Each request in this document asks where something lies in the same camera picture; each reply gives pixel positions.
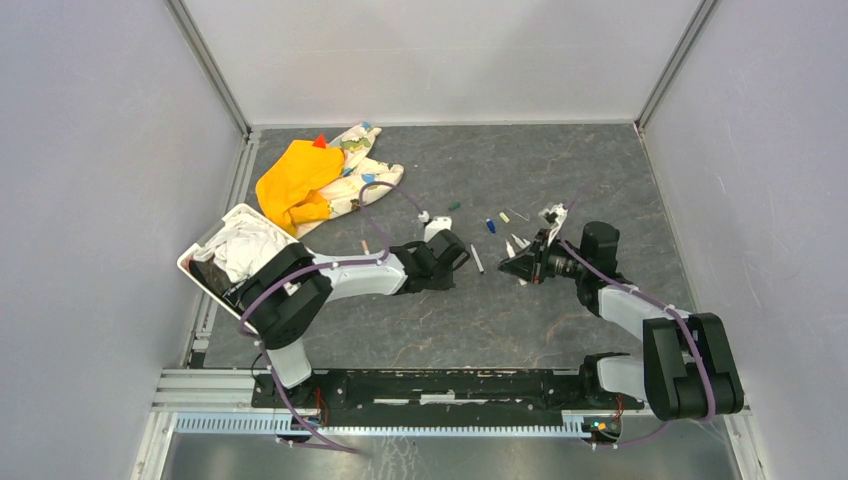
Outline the white pen yellow tip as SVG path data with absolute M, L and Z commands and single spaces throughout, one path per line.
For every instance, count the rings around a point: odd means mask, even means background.
M 517 235 L 515 235 L 515 234 L 513 234 L 513 235 L 512 235 L 512 238 L 513 238 L 514 242 L 516 243 L 516 245 L 517 245 L 520 249 L 527 248 L 527 247 L 530 245 L 530 242 L 529 242 L 529 241 L 527 241 L 527 240 L 525 240 L 525 239 L 523 239 L 523 238 L 520 238 L 520 237 L 518 237 L 518 236 L 517 236 Z

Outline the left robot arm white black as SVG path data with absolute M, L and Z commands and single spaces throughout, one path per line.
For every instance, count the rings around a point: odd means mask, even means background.
M 326 303 L 449 290 L 455 286 L 454 272 L 470 257 L 449 229 L 368 255 L 327 256 L 296 242 L 241 287 L 241 328 L 259 342 L 278 397 L 290 407 L 302 407 L 314 394 L 302 337 Z

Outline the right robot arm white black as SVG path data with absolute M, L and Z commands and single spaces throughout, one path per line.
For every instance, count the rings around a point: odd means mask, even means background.
M 745 405 L 744 390 L 721 318 L 689 313 L 644 293 L 618 270 L 620 232 L 587 223 L 578 246 L 550 226 L 499 271 L 529 284 L 564 277 L 574 281 L 582 306 L 642 344 L 640 358 L 609 353 L 587 357 L 577 382 L 580 400 L 602 408 L 617 393 L 646 403 L 662 421 L 710 420 Z

